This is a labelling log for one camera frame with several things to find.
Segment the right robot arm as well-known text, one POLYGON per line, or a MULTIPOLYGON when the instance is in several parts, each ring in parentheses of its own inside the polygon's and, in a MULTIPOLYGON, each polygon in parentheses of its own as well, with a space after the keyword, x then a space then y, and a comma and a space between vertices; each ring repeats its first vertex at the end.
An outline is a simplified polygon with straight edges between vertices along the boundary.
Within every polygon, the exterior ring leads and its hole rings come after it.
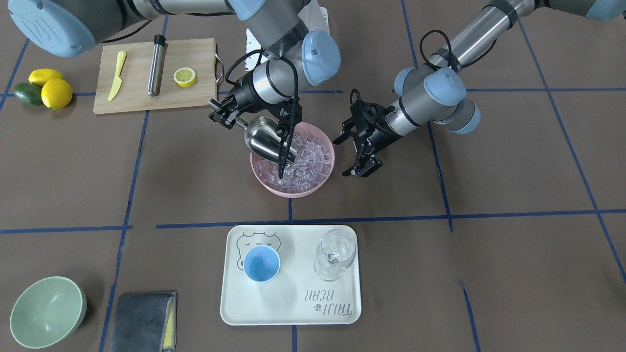
POLYGON ((303 9, 319 9, 311 0, 10 0, 7 9, 38 47, 66 58, 91 51, 137 22, 174 14, 234 14, 267 60, 232 82, 221 102, 209 102, 210 118, 228 129, 241 114, 267 110, 284 136, 301 120, 299 93, 335 76, 341 62, 327 31, 311 29, 300 17, 303 9))

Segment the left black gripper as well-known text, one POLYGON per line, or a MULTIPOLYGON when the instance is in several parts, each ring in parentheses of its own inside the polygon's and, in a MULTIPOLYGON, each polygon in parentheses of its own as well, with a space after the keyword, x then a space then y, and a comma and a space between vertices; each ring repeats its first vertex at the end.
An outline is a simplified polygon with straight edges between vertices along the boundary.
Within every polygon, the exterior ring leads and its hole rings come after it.
POLYGON ((342 123, 342 141, 353 138, 356 156, 351 167, 342 172, 342 176, 367 178, 382 167, 383 163, 377 154, 367 154, 367 147, 371 146, 377 152, 401 138, 386 120, 389 114, 395 112, 397 109, 394 106, 384 107, 364 100, 351 103, 351 117, 342 123))

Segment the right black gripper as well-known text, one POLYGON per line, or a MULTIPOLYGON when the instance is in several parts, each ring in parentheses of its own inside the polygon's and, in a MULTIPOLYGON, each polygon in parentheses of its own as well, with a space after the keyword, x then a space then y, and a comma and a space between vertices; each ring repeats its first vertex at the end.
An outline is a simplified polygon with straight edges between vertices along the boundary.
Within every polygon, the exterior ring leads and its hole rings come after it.
POLYGON ((208 116, 213 122, 229 130, 235 126, 245 130, 248 122, 235 112, 257 113, 257 93, 251 84, 235 86, 221 102, 211 99, 208 106, 213 109, 208 116))

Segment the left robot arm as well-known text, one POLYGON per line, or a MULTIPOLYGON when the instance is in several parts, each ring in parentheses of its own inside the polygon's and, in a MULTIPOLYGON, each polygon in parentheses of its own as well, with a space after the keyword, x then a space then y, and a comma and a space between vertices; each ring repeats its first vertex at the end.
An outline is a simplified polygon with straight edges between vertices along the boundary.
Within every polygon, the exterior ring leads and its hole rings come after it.
POLYGON ((387 106, 367 103, 357 89, 351 91, 351 116, 342 123, 339 145, 353 139, 356 157, 343 176, 368 177, 382 166, 378 153, 418 127, 434 122, 450 132, 476 129, 481 111, 467 98, 459 74, 483 58, 498 37, 521 17, 540 7, 607 22, 625 13, 623 0, 492 0, 453 38, 418 68, 407 67, 394 80, 398 99, 387 106))

